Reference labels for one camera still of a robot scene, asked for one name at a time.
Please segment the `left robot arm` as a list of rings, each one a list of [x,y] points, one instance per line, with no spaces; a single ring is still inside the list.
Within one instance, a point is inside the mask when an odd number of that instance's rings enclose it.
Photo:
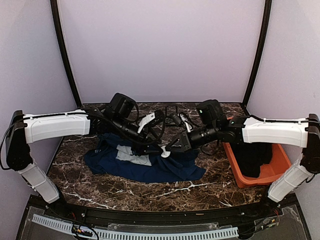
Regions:
[[[24,114],[22,110],[13,113],[0,147],[5,148],[5,162],[0,164],[4,171],[19,173],[60,218],[71,213],[58,187],[40,169],[31,156],[30,144],[47,139],[66,136],[116,134],[133,144],[138,155],[158,154],[163,131],[156,134],[154,126],[165,123],[162,110],[155,110],[145,116],[130,120],[137,103],[130,97],[116,93],[110,103],[96,107],[83,106],[69,112],[50,114]]]

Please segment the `black brooch box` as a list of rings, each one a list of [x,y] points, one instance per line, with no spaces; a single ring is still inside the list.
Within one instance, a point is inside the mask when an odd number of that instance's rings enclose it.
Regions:
[[[166,127],[176,127],[176,123],[173,120],[173,116],[178,114],[178,105],[169,104],[164,108],[165,113],[165,126]]]

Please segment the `round gold white brooch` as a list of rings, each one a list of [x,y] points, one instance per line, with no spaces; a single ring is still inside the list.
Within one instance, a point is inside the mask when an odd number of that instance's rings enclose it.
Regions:
[[[161,149],[162,149],[162,153],[161,153],[162,158],[168,158],[171,155],[171,152],[166,150],[165,146],[162,146]]]

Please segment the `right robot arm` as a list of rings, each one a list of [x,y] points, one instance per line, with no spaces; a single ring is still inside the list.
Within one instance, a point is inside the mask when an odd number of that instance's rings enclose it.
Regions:
[[[228,120],[220,103],[209,99],[196,106],[203,127],[183,131],[167,146],[162,157],[184,153],[219,140],[234,144],[284,144],[302,148],[302,156],[274,181],[266,198],[255,205],[255,213],[266,217],[287,194],[307,178],[320,172],[320,120],[316,114],[298,119],[267,119],[255,115],[233,117]]]

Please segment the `blue printed t-shirt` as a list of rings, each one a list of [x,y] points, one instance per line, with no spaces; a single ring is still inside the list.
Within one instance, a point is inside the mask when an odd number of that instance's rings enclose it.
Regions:
[[[160,154],[136,155],[132,143],[113,133],[99,136],[95,149],[84,155],[84,162],[93,174],[110,174],[142,183],[196,181],[206,170],[196,165],[199,152],[192,150]]]

